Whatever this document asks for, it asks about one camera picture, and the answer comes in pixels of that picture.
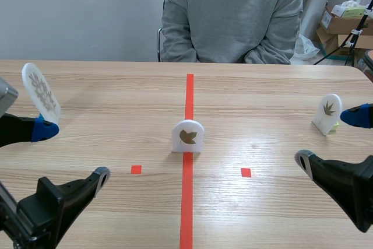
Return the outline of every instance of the white plastic base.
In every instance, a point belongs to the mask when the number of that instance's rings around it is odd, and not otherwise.
[[[302,16],[300,34],[313,39],[328,0],[307,0]]]
[[[312,122],[323,135],[328,135],[337,124],[342,110],[340,97],[336,94],[329,94],[321,100]]]
[[[192,120],[179,122],[173,129],[173,152],[200,153],[203,147],[205,129]]]

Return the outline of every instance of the leaf pattern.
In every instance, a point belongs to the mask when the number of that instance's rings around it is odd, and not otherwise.
[[[186,144],[196,144],[196,142],[193,140],[196,138],[196,136],[197,132],[191,132],[190,134],[184,130],[180,132],[180,139]]]
[[[335,111],[332,111],[333,105],[334,103],[332,103],[332,105],[329,106],[329,102],[328,101],[326,102],[326,105],[324,105],[324,112],[326,115],[332,116],[333,113],[335,113]]]
[[[56,113],[56,104],[52,98],[52,91],[48,91],[47,84],[45,84],[42,79],[39,79],[37,74],[34,72],[29,75],[29,78],[31,80],[31,85],[33,85],[35,88],[35,93],[38,99],[40,99],[40,101],[43,103],[45,109],[47,109],[48,112],[53,111]]]

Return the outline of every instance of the plastic bag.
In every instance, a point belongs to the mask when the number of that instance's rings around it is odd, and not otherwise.
[[[295,43],[295,53],[294,58],[301,59],[303,61],[313,58],[320,52],[312,41],[302,34],[299,35],[297,42]]]

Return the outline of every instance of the gray sweatshirt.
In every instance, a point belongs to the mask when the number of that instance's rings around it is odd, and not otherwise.
[[[289,64],[302,0],[165,0],[162,61]]]

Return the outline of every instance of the wooden table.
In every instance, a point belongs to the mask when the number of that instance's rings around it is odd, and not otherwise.
[[[25,61],[0,61],[19,91],[10,113],[37,116],[24,89]],[[294,154],[363,161],[373,132],[341,124],[321,135],[311,124],[321,98],[345,108],[373,101],[373,85],[343,66],[37,61],[62,106],[59,135],[1,149],[0,179],[16,199],[37,179],[85,178],[96,167],[110,181],[59,249],[176,249],[180,240],[182,155],[171,130],[183,120],[187,73],[195,74],[195,119],[205,148],[194,163],[195,249],[372,248],[344,212],[297,166]],[[142,165],[140,176],[131,165]],[[252,169],[243,178],[241,168]],[[0,249],[12,248],[2,233]]]

